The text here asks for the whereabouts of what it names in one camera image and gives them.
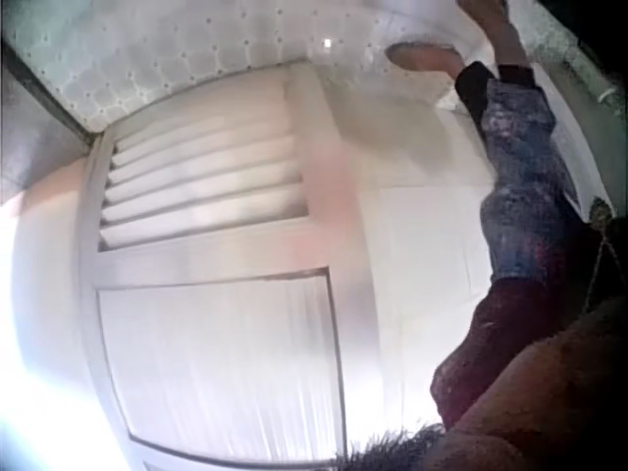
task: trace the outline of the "person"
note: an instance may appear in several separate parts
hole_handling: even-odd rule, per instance
[[[465,67],[449,47],[398,43],[387,55],[407,71],[448,74],[485,143],[497,174],[480,214],[492,285],[465,340],[434,376],[431,392],[443,425],[410,438],[388,435],[366,453],[341,459],[342,471],[564,463],[595,423],[595,404],[608,397],[617,352],[628,344],[625,301],[564,329],[575,318],[563,297],[569,248],[585,229],[567,200],[573,183],[551,143],[555,116],[507,4],[457,3],[492,43],[499,78],[479,62]]]

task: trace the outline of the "blue jeans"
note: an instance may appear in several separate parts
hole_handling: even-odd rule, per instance
[[[564,276],[563,243],[579,221],[565,198],[573,184],[551,143],[555,117],[532,70],[499,72],[496,79],[476,62],[456,81],[497,172],[480,215],[492,282],[523,278],[548,286]]]

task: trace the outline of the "louvered door panel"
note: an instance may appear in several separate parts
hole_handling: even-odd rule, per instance
[[[103,249],[307,215],[281,76],[221,90],[117,143]]]

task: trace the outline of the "white door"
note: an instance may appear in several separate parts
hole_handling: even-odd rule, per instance
[[[87,173],[84,336],[133,467],[313,469],[381,432],[362,223],[311,66],[153,105]]]

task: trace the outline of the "bare foot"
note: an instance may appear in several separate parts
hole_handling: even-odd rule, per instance
[[[386,55],[398,67],[412,72],[445,72],[456,79],[464,61],[455,49],[430,44],[401,43],[388,48]]]
[[[501,65],[530,67],[519,32],[508,19],[504,0],[456,0],[458,6],[484,31]]]
[[[458,6],[486,33],[489,39],[511,29],[504,0],[456,0]]]

